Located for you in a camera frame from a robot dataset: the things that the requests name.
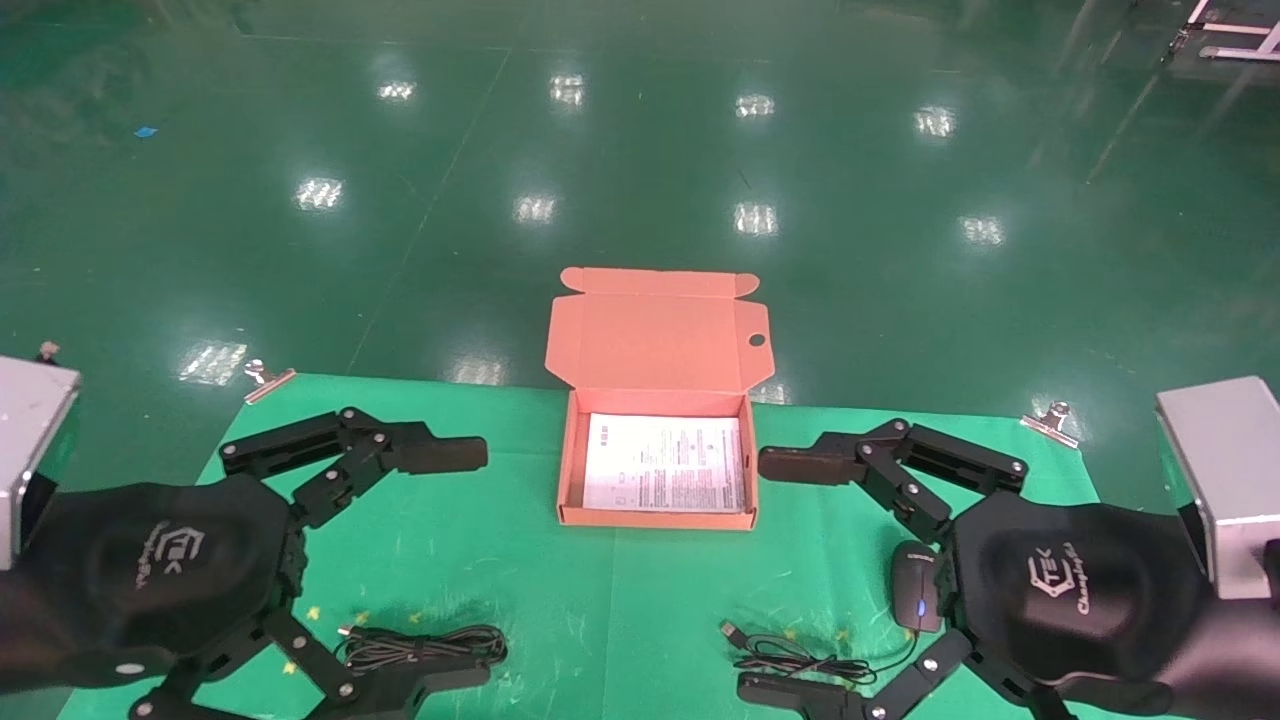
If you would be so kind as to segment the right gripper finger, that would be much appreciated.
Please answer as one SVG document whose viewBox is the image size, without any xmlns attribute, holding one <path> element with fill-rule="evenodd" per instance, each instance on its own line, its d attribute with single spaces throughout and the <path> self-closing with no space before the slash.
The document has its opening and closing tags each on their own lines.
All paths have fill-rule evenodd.
<svg viewBox="0 0 1280 720">
<path fill-rule="evenodd" d="M 951 507 L 922 473 L 983 497 L 1021 493 L 1025 461 L 956 436 L 895 418 L 867 433 L 824 432 L 806 448 L 765 446 L 758 471 L 767 480 L 808 486 L 856 486 L 911 536 L 945 542 Z"/>
</svg>

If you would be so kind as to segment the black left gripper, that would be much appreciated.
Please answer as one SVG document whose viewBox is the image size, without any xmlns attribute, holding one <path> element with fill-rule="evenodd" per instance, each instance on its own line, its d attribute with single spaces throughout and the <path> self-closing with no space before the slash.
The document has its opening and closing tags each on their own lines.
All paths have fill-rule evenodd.
<svg viewBox="0 0 1280 720">
<path fill-rule="evenodd" d="M 489 459 L 484 438 L 442 438 L 424 421 L 343 407 L 233 439 L 220 459 L 227 477 L 257 480 L 328 465 L 294 489 L 291 506 L 244 478 L 54 495 L 3 573 L 4 692 L 101 689 L 168 674 L 131 706 L 132 719 L 242 719 L 197 705 L 195 694 L 268 638 L 323 692 L 308 719 L 416 719 L 429 696 L 489 682 L 476 656 L 355 675 L 284 612 L 306 565 L 298 527 L 324 527 L 396 471 L 476 471 Z"/>
</svg>

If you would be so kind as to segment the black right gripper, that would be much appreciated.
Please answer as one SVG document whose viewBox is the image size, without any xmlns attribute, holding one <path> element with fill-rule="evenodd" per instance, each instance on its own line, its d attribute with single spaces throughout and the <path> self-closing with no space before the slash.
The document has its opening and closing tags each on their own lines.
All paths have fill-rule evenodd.
<svg viewBox="0 0 1280 720">
<path fill-rule="evenodd" d="M 1183 524 L 1105 503 L 998 493 L 943 543 L 952 629 L 886 674 L 782 635 L 737 633 L 739 698 L 803 719 L 905 719 L 961 666 L 1034 719 L 1065 702 L 1138 717 L 1275 719 L 1277 606 L 1220 598 Z"/>
</svg>

